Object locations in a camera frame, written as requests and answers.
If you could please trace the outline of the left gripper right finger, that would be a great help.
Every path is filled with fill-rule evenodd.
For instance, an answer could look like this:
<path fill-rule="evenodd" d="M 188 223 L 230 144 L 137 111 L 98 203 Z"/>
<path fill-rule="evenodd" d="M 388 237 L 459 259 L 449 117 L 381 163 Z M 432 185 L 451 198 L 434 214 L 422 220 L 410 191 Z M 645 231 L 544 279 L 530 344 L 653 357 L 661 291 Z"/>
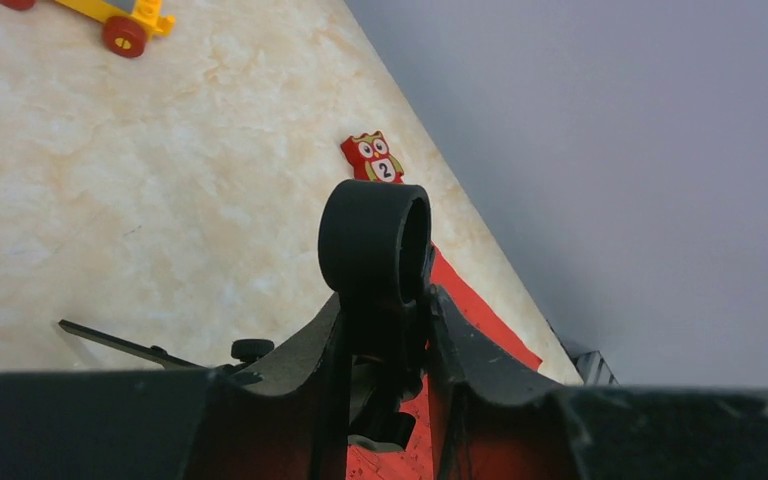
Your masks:
<path fill-rule="evenodd" d="M 768 390 L 565 386 L 427 297 L 440 479 L 768 479 Z"/>

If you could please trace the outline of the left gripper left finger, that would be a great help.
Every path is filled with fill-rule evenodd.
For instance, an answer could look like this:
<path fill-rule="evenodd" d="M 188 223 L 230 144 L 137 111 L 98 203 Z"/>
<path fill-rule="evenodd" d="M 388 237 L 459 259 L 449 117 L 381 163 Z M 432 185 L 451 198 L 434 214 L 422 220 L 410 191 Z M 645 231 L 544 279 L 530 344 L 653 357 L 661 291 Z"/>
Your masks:
<path fill-rule="evenodd" d="M 341 479 L 339 302 L 248 369 L 0 373 L 0 479 Z"/>

